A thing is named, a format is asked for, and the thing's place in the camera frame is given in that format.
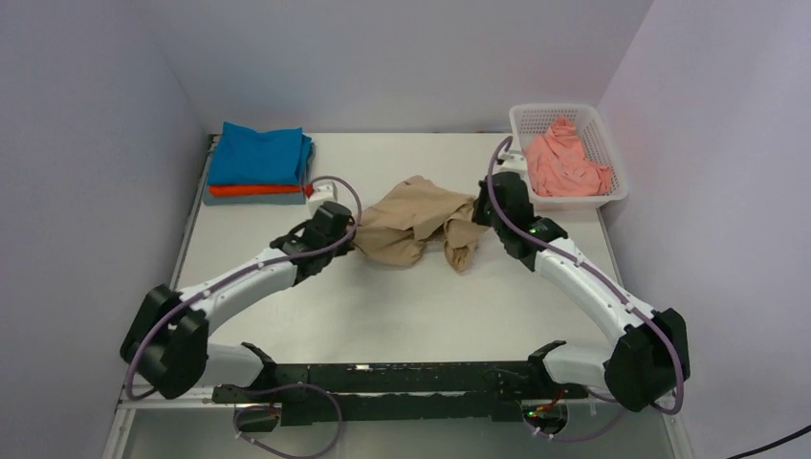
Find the beige t shirt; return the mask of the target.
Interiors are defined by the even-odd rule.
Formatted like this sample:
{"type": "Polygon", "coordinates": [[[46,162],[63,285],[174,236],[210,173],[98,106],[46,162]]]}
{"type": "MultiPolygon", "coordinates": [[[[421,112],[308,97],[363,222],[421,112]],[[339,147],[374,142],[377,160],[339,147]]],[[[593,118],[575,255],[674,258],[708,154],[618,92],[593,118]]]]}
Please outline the beige t shirt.
{"type": "Polygon", "coordinates": [[[408,268],[431,242],[442,244],[447,263],[458,273],[468,269],[479,240],[488,230],[472,220],[475,197],[450,191],[422,176],[394,186],[362,211],[354,246],[367,258],[408,268]]]}

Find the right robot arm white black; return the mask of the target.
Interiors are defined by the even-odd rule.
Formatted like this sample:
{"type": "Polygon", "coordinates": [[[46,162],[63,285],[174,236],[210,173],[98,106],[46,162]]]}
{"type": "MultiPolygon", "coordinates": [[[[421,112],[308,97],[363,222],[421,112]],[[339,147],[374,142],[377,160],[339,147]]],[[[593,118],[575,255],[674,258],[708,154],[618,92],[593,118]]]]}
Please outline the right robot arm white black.
{"type": "Polygon", "coordinates": [[[639,412],[674,394],[668,412],[683,403],[690,377],[687,326],[674,309],[658,311],[630,294],[596,267],[554,220],[534,212],[527,186],[515,172],[499,172],[479,183],[472,220],[489,227],[505,252],[530,272],[554,284],[603,333],[610,350],[563,340],[530,358],[527,384],[549,397],[563,384],[602,389],[623,408],[639,412]]]}

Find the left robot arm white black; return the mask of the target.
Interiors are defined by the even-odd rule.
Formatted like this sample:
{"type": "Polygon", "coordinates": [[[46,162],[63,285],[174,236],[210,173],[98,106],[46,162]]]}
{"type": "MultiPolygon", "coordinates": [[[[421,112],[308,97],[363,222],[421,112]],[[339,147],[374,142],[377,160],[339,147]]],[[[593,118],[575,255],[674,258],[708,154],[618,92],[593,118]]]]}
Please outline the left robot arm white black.
{"type": "Polygon", "coordinates": [[[175,291],[165,284],[144,297],[120,349],[127,363],[125,393],[134,379],[150,384],[148,395],[171,400],[201,385],[230,385],[253,402],[278,384],[276,362],[258,346],[221,345],[209,338],[231,318],[264,298],[320,273],[352,249],[355,220],[336,202],[276,238],[255,258],[212,280],[175,291]]]}

